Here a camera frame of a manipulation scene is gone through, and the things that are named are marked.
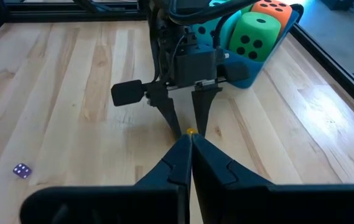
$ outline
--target wooden table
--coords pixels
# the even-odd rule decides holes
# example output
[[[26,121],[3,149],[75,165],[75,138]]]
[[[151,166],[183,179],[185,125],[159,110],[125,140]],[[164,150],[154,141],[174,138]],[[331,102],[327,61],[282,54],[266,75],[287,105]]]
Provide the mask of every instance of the wooden table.
[[[174,143],[144,100],[115,108],[112,84],[153,78],[146,22],[0,29],[0,224],[53,185],[131,185]],[[354,101],[288,35],[254,85],[224,84],[207,139],[275,183],[354,182]],[[191,89],[172,91],[182,130]],[[32,168],[20,179],[12,168]],[[192,187],[192,223],[201,217]]]

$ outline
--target metal frame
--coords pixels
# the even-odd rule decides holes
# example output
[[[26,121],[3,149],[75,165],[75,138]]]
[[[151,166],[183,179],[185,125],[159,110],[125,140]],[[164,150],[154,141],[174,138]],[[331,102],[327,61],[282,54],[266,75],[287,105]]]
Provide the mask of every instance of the metal frame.
[[[107,13],[89,13],[71,3],[10,3],[2,7],[3,22],[81,22],[81,21],[141,21],[146,15],[135,2],[103,3],[113,9]],[[354,75],[338,64],[300,25],[291,34],[323,66],[354,99]]]

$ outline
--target table surface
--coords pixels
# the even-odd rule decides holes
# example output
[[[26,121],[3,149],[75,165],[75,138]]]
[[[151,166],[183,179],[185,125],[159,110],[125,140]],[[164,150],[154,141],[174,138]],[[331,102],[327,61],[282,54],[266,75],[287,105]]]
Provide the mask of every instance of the table surface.
[[[109,93],[153,78],[148,37],[146,22],[0,29],[0,224],[45,187],[134,184],[173,145],[160,112],[116,108]],[[354,183],[354,101],[291,35],[251,88],[222,86],[206,138],[229,156],[277,184]],[[170,93],[182,130],[195,127],[190,91]],[[27,179],[12,173],[20,162]]]

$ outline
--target small die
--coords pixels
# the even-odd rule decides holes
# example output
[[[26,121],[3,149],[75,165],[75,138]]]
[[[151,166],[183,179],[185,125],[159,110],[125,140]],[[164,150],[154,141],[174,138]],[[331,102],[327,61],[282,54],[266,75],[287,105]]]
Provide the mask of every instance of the small die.
[[[13,172],[20,178],[26,179],[32,173],[32,169],[30,169],[27,165],[20,163],[15,166]]]

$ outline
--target gray floor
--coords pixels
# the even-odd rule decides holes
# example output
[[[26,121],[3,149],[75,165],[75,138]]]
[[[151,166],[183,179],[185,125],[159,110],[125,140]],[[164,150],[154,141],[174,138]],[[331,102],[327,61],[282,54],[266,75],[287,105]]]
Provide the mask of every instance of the gray floor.
[[[354,13],[331,11],[320,0],[298,3],[305,7],[300,25],[340,65],[354,73]]]

